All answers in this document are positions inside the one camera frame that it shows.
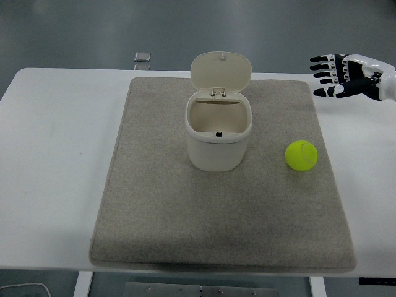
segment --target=trash can lid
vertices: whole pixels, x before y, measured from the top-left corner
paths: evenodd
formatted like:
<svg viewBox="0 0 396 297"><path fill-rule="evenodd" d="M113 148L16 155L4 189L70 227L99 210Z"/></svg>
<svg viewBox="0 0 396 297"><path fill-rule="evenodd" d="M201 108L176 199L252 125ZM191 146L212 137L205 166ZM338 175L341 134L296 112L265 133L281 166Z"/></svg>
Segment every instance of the trash can lid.
<svg viewBox="0 0 396 297"><path fill-rule="evenodd" d="M240 54L211 51L196 57L191 64L191 80L196 89L225 88L242 91L249 84L252 65Z"/></svg>

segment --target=mat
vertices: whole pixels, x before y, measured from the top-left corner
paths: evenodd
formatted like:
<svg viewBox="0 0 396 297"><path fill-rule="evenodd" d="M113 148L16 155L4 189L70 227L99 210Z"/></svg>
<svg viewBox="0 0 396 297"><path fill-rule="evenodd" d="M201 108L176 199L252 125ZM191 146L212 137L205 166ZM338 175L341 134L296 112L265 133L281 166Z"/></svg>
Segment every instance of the mat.
<svg viewBox="0 0 396 297"><path fill-rule="evenodd" d="M253 130L241 164L210 173L189 161L189 79L132 80L90 248L95 265L250 272L344 272L356 265L309 87L252 80ZM285 163L308 140L310 171Z"/></svg>

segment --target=yellow tennis ball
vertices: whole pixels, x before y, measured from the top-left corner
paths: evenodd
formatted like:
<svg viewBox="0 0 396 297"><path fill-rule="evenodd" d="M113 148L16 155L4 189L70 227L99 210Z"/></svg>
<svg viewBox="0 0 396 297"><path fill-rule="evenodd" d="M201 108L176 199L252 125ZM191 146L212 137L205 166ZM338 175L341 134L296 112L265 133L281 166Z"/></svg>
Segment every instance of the yellow tennis ball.
<svg viewBox="0 0 396 297"><path fill-rule="evenodd" d="M297 171L312 169L317 162L317 150L315 146L305 140L291 143L285 153L286 163Z"/></svg>

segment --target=trash can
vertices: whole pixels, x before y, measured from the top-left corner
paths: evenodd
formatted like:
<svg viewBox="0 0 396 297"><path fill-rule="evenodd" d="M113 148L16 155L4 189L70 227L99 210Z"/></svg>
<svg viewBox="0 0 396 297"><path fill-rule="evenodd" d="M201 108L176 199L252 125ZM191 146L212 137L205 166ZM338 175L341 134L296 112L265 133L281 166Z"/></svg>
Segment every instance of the trash can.
<svg viewBox="0 0 396 297"><path fill-rule="evenodd" d="M239 92L251 74L249 60L236 53L214 51L192 62L191 80L198 92L188 100L185 125L188 155L199 169L228 171L241 163L252 111Z"/></svg>

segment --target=white cable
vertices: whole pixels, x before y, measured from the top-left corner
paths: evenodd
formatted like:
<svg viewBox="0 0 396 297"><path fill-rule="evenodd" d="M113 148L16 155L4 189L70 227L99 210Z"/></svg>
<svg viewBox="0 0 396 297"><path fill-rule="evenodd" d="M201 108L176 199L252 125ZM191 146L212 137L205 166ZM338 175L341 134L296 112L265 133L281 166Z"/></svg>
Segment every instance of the white cable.
<svg viewBox="0 0 396 297"><path fill-rule="evenodd" d="M17 284L17 285L0 286L0 290L6 289L6 288L15 288L15 287L17 287L17 286L43 286L44 289L47 291L48 296L49 296L49 297L52 297L52 296L51 296L51 293L50 293L50 291L49 291L49 289L48 289L47 286L44 285L43 283L19 283L19 284Z"/></svg>

